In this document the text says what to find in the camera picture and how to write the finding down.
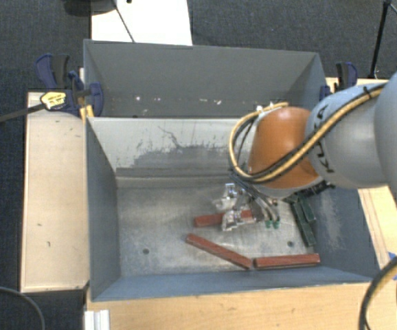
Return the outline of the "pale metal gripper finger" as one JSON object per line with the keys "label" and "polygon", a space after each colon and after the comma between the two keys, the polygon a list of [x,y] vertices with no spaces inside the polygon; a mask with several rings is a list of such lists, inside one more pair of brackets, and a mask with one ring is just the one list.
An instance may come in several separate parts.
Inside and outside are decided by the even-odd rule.
{"label": "pale metal gripper finger", "polygon": [[221,229],[227,232],[254,222],[255,218],[250,210],[230,210],[223,214]]}
{"label": "pale metal gripper finger", "polygon": [[231,210],[238,198],[238,191],[234,183],[225,184],[223,194],[213,200],[213,205],[217,212],[226,212]]}

